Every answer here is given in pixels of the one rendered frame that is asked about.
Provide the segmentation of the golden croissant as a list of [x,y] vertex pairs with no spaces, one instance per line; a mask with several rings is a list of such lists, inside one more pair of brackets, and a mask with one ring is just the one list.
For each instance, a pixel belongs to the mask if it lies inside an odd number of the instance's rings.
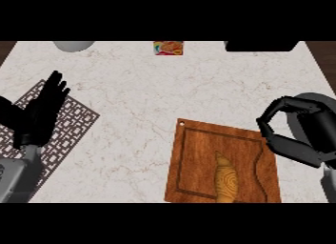
[[220,152],[216,152],[217,169],[214,186],[219,203],[232,203],[238,195],[238,174],[233,164]]

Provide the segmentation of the pale grey bowl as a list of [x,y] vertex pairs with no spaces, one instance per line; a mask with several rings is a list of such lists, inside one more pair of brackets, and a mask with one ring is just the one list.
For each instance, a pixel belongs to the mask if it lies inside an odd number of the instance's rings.
[[55,41],[57,48],[65,52],[84,51],[93,44],[93,41]]

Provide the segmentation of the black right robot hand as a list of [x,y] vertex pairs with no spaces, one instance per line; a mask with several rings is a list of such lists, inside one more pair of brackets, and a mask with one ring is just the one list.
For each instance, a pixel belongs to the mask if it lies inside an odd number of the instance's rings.
[[[288,114],[294,138],[277,134],[269,125],[277,112]],[[266,145],[276,154],[314,168],[325,163],[336,170],[336,99],[313,92],[282,96],[257,122]]]

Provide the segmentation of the black appliance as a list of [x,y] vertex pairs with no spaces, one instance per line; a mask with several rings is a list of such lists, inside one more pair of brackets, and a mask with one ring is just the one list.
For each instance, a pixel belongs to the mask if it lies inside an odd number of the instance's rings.
[[226,51],[291,51],[298,42],[226,41],[224,44]]

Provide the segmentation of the colourful food packet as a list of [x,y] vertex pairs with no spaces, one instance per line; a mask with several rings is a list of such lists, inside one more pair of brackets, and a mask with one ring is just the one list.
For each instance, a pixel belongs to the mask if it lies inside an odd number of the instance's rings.
[[182,55],[183,42],[182,41],[155,41],[154,52],[157,55]]

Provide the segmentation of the brown patterned placemat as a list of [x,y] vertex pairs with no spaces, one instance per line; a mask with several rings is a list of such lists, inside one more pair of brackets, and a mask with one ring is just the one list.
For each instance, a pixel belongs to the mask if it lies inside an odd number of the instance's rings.
[[[52,138],[42,149],[45,170],[39,186],[48,184],[48,189],[59,189],[59,185],[71,187],[84,176],[80,166],[87,157],[84,148],[77,144],[99,115],[71,97],[67,97],[55,124]],[[14,148],[14,131],[0,124],[0,159],[21,158],[24,150]],[[8,167],[0,165],[0,182]]]

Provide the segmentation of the brown wooden cutting board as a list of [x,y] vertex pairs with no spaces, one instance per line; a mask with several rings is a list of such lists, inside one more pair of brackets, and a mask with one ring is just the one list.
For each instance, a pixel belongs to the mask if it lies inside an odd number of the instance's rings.
[[235,202],[280,203],[276,157],[260,132],[185,118],[176,122],[166,201],[216,202],[216,153],[235,166]]

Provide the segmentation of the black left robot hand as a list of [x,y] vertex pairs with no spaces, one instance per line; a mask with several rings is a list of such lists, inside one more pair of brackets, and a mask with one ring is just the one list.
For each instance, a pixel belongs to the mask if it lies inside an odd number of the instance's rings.
[[54,71],[37,98],[24,109],[0,96],[0,124],[14,131],[15,149],[27,145],[42,147],[48,143],[70,91],[62,73]]

